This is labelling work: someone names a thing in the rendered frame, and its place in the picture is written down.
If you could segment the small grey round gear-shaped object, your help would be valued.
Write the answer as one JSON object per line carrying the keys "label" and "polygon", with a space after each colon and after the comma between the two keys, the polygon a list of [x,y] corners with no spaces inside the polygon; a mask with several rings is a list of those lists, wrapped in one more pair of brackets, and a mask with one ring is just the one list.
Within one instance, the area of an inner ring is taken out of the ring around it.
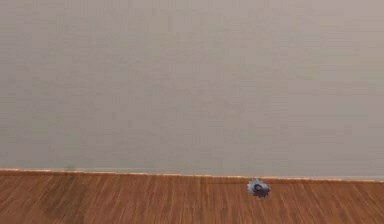
{"label": "small grey round gear-shaped object", "polygon": [[270,187],[260,179],[251,179],[247,184],[248,191],[259,198],[265,198],[269,192]]}

